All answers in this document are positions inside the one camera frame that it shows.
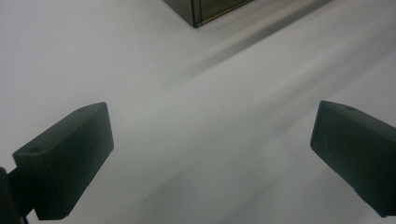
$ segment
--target white surface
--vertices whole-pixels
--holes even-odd
[[[396,125],[396,2],[256,0],[200,29],[163,1],[0,1],[0,164],[107,102],[115,148],[46,223],[394,223],[309,147],[320,100]],[[35,212],[31,223],[39,223]]]

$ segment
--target gray floor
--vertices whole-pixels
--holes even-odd
[[[105,101],[114,151],[46,223],[394,223],[309,140],[320,100],[396,125],[396,2],[312,2],[194,29],[161,0],[0,1],[0,165]]]

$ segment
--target white floor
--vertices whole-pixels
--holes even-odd
[[[194,29],[162,0],[0,1],[0,166],[105,101],[114,151],[45,223],[394,223],[309,141],[320,100],[396,126],[396,2],[282,23],[312,2],[256,0]]]

